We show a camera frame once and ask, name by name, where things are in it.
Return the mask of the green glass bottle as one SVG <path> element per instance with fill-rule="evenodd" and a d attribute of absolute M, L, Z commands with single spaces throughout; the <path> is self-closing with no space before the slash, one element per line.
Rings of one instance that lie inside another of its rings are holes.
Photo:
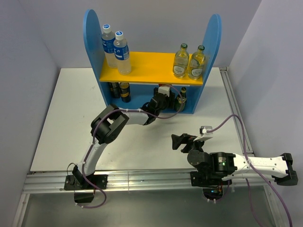
<path fill-rule="evenodd" d="M 180 104 L 180 111 L 182 112 L 186 106 L 187 102 L 187 95 L 186 95 L 186 87 L 182 87 L 180 90 L 180 96 L 179 96 L 179 104 Z"/>
<path fill-rule="evenodd" d="M 175 111 L 178 111 L 182 106 L 182 98 L 180 97 L 180 95 L 177 95 L 175 100 L 174 100 L 174 104 L 173 104 L 173 109 Z"/>

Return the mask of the dark can front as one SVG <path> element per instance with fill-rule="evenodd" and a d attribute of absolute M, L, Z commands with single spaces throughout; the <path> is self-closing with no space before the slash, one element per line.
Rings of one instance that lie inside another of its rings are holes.
<path fill-rule="evenodd" d="M 124 103 L 131 101 L 130 84 L 126 82 L 119 83 L 120 97 Z"/>

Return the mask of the dark can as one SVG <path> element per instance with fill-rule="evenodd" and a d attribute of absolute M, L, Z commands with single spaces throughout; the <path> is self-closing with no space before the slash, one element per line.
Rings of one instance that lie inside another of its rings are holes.
<path fill-rule="evenodd" d="M 131 101 L 130 84 L 126 82 L 119 83 L 120 97 L 124 103 Z"/>
<path fill-rule="evenodd" d="M 120 88 L 118 82 L 108 82 L 110 94 L 113 98 L 120 98 Z"/>

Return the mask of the Pocari bottle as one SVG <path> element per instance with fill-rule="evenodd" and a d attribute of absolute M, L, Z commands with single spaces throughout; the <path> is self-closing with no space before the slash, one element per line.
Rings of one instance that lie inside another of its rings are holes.
<path fill-rule="evenodd" d="M 116 57 L 114 54 L 114 41 L 116 39 L 115 34 L 113 33 L 109 24 L 104 24 L 102 26 L 102 29 L 103 33 L 101 35 L 101 38 L 107 65 L 110 68 L 117 68 Z"/>
<path fill-rule="evenodd" d="M 115 32 L 114 54 L 117 60 L 118 72 L 122 75 L 127 75 L 131 72 L 130 52 L 128 42 L 124 38 L 122 31 Z"/>

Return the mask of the green glass bottle front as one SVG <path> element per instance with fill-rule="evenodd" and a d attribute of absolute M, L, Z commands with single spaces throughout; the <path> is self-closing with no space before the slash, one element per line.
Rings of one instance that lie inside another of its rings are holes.
<path fill-rule="evenodd" d="M 174 104 L 173 104 L 173 109 L 175 111 L 178 111 L 182 106 L 182 98 L 180 97 L 180 95 L 177 95 L 175 100 L 174 100 Z"/>

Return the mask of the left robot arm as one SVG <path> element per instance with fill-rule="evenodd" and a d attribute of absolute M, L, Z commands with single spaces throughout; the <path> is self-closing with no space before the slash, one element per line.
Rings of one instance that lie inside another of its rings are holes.
<path fill-rule="evenodd" d="M 94 188 L 97 162 L 106 146 L 112 143 L 126 125 L 149 125 L 158 119 L 159 114 L 173 107 L 175 93 L 172 85 L 162 85 L 154 89 L 153 98 L 138 109 L 123 109 L 115 104 L 107 106 L 91 123 L 92 143 L 82 158 L 67 176 L 66 183 L 77 190 Z"/>

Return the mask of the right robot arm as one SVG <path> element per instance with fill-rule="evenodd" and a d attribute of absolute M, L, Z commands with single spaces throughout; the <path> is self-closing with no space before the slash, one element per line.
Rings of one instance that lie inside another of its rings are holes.
<path fill-rule="evenodd" d="M 290 153 L 278 157 L 245 157 L 226 152 L 207 153 L 203 150 L 203 145 L 212 137 L 212 133 L 200 136 L 186 133 L 171 136 L 173 150 L 184 145 L 181 152 L 187 155 L 188 163 L 195 168 L 195 171 L 190 172 L 192 186 L 228 185 L 236 179 L 258 179 L 262 176 L 280 186 L 298 184 Z"/>

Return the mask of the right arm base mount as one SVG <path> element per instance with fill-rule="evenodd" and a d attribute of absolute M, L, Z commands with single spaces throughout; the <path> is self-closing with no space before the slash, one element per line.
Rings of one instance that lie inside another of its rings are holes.
<path fill-rule="evenodd" d="M 203 198 L 207 202 L 216 204 L 228 193 L 232 184 L 231 180 L 223 181 L 221 178 L 207 178 L 206 175 L 198 172 L 190 172 L 191 186 L 202 188 Z"/>

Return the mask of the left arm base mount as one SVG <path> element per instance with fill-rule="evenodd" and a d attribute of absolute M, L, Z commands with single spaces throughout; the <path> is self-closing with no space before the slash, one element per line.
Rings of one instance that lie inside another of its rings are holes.
<path fill-rule="evenodd" d="M 106 189 L 108 175 L 90 175 L 88 179 L 100 189 Z M 64 188 L 65 191 L 74 191 L 74 201 L 84 204 L 91 203 L 95 196 L 96 188 L 90 185 L 83 177 L 80 182 L 74 175 L 66 176 Z"/>

